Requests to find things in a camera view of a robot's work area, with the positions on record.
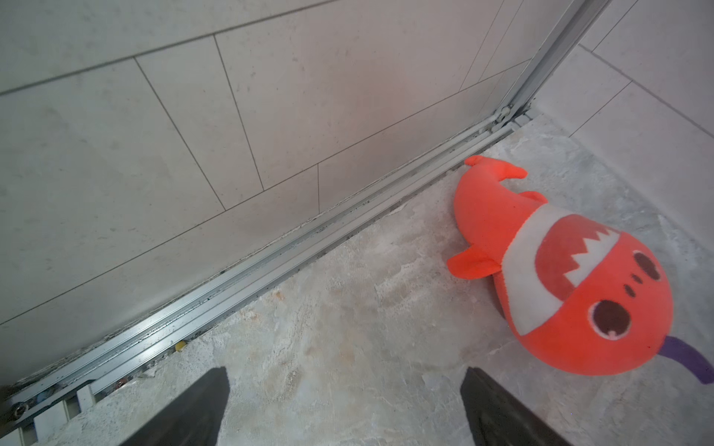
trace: stuffed animal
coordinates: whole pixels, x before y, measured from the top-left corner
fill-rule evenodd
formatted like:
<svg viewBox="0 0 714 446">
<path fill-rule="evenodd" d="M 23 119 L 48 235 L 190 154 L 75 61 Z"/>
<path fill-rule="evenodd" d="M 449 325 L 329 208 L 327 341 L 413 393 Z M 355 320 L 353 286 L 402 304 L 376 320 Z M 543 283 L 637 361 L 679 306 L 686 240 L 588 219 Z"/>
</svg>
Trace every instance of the stuffed animal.
<svg viewBox="0 0 714 446">
<path fill-rule="evenodd" d="M 518 340 L 543 362 L 580 375 L 614 375 L 660 353 L 714 382 L 709 362 L 668 336 L 673 301 L 662 265 L 628 233 L 551 204 L 538 192 L 501 185 L 528 173 L 483 156 L 454 198 L 471 247 L 448 260 L 456 277 L 493 275 Z"/>
</svg>

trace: purple ribbon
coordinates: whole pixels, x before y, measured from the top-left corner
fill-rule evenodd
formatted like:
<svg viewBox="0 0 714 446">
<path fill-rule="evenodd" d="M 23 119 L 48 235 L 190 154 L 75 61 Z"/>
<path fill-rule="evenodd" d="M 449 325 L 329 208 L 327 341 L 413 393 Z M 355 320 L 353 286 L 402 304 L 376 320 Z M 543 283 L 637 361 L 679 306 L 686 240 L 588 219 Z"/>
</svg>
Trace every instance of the purple ribbon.
<svg viewBox="0 0 714 446">
<path fill-rule="evenodd" d="M 667 336 L 658 354 L 665 358 L 674 359 L 687 367 L 702 384 L 714 382 L 714 366 L 697 349 L 683 340 L 674 336 Z"/>
</svg>

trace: plush toy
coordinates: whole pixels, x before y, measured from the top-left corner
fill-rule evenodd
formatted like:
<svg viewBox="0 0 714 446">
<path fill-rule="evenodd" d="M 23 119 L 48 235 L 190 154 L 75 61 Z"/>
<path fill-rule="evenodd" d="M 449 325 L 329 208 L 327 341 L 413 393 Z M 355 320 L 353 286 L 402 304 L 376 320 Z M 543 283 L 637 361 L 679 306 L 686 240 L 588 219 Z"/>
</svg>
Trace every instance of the plush toy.
<svg viewBox="0 0 714 446">
<path fill-rule="evenodd" d="M 673 301 L 662 265 L 628 233 L 514 193 L 528 173 L 483 156 L 456 189 L 458 228 L 471 247 L 448 261 L 456 277 L 494 276 L 508 324 L 543 362 L 580 375 L 632 370 L 658 353 L 714 382 L 709 362 L 668 336 Z"/>
</svg>

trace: white wall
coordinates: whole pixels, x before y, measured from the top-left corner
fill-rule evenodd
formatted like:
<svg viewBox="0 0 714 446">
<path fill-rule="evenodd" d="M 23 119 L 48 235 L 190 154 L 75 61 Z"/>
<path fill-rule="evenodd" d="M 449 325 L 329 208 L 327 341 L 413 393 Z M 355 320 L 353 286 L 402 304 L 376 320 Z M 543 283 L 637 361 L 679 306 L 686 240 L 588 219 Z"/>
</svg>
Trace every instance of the white wall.
<svg viewBox="0 0 714 446">
<path fill-rule="evenodd" d="M 491 114 L 569 3 L 4 2 L 0 383 Z"/>
<path fill-rule="evenodd" d="M 612 0 L 535 100 L 710 249 L 713 103 L 709 0 Z"/>
</svg>

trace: gray stone floor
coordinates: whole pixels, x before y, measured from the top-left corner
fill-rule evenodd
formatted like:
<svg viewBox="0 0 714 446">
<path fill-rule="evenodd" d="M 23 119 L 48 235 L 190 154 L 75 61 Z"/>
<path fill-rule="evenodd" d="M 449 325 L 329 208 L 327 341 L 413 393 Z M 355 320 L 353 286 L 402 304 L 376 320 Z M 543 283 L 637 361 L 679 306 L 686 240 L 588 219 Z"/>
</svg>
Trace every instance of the gray stone floor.
<svg viewBox="0 0 714 446">
<path fill-rule="evenodd" d="M 714 257 L 541 116 L 486 152 L 510 181 L 648 244 L 675 295 L 673 334 L 714 360 Z M 714 445 L 714 385 L 655 358 L 613 377 L 570 375 L 516 342 L 490 279 L 450 276 L 466 243 L 459 171 L 75 417 L 49 445 L 117 445 L 209 368 L 231 383 L 220 445 L 471 445 L 458 387 L 490 373 L 574 445 Z"/>
</svg>

